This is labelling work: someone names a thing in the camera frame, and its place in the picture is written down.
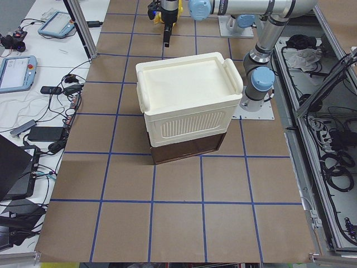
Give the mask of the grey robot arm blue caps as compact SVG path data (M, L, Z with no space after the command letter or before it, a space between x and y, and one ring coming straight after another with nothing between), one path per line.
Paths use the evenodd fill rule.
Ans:
M190 16L202 21L209 15L264 15L267 22L253 49L244 58L248 85L240 106L248 112L256 112L265 102L264 97L274 83L273 71L266 65L272 51L290 18L308 13L316 1L189 1Z

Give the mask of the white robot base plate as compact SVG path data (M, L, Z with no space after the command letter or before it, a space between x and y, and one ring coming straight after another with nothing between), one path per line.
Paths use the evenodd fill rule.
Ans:
M266 93L264 99L261 100L258 106L258 102L251 101L245 96L245 89L246 86L243 87L243 97L241 101L243 104L247 104L248 108L242 104L239 104L232 115L232 119L273 121L275 117L271 100L266 101L270 97L269 93Z

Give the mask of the second grey robot arm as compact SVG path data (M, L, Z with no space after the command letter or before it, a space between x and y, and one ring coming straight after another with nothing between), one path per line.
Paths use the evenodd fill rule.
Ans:
M255 16L251 14L231 15L226 23L228 35L232 37L251 38L254 36L252 25Z

